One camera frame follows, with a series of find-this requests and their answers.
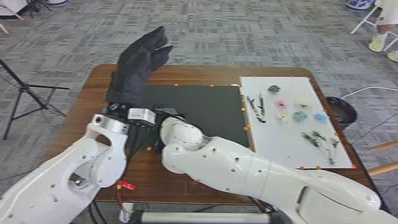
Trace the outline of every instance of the robot forearm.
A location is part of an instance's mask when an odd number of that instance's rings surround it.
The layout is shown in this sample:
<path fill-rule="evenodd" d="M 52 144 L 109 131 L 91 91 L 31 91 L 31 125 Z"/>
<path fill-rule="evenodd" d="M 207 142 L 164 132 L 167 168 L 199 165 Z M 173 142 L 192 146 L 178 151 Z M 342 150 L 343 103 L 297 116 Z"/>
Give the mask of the robot forearm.
<path fill-rule="evenodd" d="M 86 136 L 48 160 L 6 192 L 0 200 L 0 223 L 70 223 L 96 193 L 109 187 L 127 166 L 128 125 L 96 115 Z M 98 135 L 111 145 L 96 141 Z"/>
<path fill-rule="evenodd" d="M 375 192 L 338 174 L 285 167 L 176 118 L 162 125 L 164 165 L 217 190 L 271 203 L 295 223 L 398 223 Z"/>

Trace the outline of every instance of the wooden table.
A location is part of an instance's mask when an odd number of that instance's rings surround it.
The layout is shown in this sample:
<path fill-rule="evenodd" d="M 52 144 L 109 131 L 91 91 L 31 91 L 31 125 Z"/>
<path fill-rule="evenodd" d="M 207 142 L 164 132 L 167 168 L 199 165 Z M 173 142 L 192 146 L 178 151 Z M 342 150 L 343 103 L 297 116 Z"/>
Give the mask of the wooden table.
<path fill-rule="evenodd" d="M 104 101 L 105 91 L 111 82 L 111 73 L 116 65 L 100 65 L 93 69 L 75 105 L 64 120 L 54 145 L 47 153 L 50 159 L 68 148 L 86 133 L 86 126 L 93 114 L 107 106 Z M 333 172 L 356 180 L 365 186 L 375 189 L 370 176 L 359 161 L 359 157 L 342 133 L 340 125 L 331 114 L 331 107 L 324 98 L 322 90 L 311 72 L 304 68 L 278 67 L 207 67 L 207 66 L 164 66 L 155 72 L 150 85 L 231 85 L 240 83 L 240 76 L 279 76 L 310 77 L 313 88 L 320 97 L 327 114 L 333 118 L 333 125 L 338 130 L 340 139 L 345 145 L 356 169 L 335 169 Z M 196 204 L 253 204 L 247 197 L 219 192 L 187 175 L 171 173 L 162 166 L 162 157 L 153 152 L 141 150 L 136 154 L 127 169 L 125 180 L 136 184 L 136 191 L 123 189 L 121 197 L 127 202 L 196 203 Z M 102 190 L 100 201 L 116 201 L 116 187 Z"/>

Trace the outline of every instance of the shoe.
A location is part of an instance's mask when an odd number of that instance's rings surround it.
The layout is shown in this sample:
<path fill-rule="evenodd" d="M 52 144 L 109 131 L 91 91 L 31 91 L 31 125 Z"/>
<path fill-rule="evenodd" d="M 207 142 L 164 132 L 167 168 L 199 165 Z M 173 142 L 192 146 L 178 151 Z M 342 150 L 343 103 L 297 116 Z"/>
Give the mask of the shoe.
<path fill-rule="evenodd" d="M 390 52 L 388 58 L 391 61 L 398 62 L 398 51 Z"/>
<path fill-rule="evenodd" d="M 381 36 L 374 36 L 372 42 L 370 42 L 370 50 L 374 52 L 382 52 L 384 49 L 384 38 Z"/>

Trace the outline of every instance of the pink object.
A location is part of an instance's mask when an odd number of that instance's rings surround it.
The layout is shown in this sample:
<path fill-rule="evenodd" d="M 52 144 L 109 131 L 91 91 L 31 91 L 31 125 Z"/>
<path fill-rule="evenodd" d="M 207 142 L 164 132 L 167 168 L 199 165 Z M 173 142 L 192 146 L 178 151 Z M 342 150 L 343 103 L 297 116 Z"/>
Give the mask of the pink object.
<path fill-rule="evenodd" d="M 279 106 L 281 108 L 287 108 L 287 107 L 288 107 L 288 103 L 287 103 L 285 100 L 278 100 L 276 104 L 278 104 L 278 106 Z"/>

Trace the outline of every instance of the chair leg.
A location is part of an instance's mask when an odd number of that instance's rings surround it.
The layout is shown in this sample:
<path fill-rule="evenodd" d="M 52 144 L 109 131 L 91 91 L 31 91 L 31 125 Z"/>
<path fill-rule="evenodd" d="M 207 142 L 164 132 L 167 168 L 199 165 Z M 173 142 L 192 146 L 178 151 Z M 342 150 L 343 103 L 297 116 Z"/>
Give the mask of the chair leg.
<path fill-rule="evenodd" d="M 398 162 L 393 162 L 368 170 L 370 176 L 375 176 L 377 174 L 382 174 L 397 169 L 398 169 Z"/>
<path fill-rule="evenodd" d="M 391 46 L 395 45 L 397 41 L 398 41 L 398 37 L 395 38 L 395 40 L 391 41 L 390 45 L 386 46 L 384 51 L 388 51 L 388 49 L 390 49 Z"/>
<path fill-rule="evenodd" d="M 15 16 L 16 16 L 16 18 L 20 19 L 20 20 L 24 20 L 24 18 L 22 18 L 22 16 L 18 15 L 18 13 L 15 12 L 15 10 L 9 8 L 9 6 L 8 5 L 0 5 L 9 11 L 11 11 L 11 13 L 15 14 Z"/>
<path fill-rule="evenodd" d="M 0 29 L 4 30 L 4 33 L 8 33 L 9 34 L 9 30 L 6 29 L 6 26 L 4 26 L 4 24 L 0 23 Z"/>
<path fill-rule="evenodd" d="M 398 147 L 398 141 L 393 141 L 390 143 L 384 143 L 382 145 L 377 145 L 370 148 L 370 150 L 382 150 L 388 148 Z"/>
<path fill-rule="evenodd" d="M 359 29 L 359 27 L 363 26 L 363 24 L 365 24 L 365 22 L 366 22 L 366 20 L 368 20 L 368 18 L 370 18 L 370 16 L 372 16 L 372 14 L 375 13 L 377 9 L 379 9 L 379 6 L 375 6 L 375 8 L 372 9 L 370 14 L 366 15 L 366 17 L 365 17 L 361 23 L 358 24 L 358 26 L 356 26 L 356 28 L 354 28 L 351 34 L 354 34 L 354 33 L 358 32 L 358 29 Z"/>

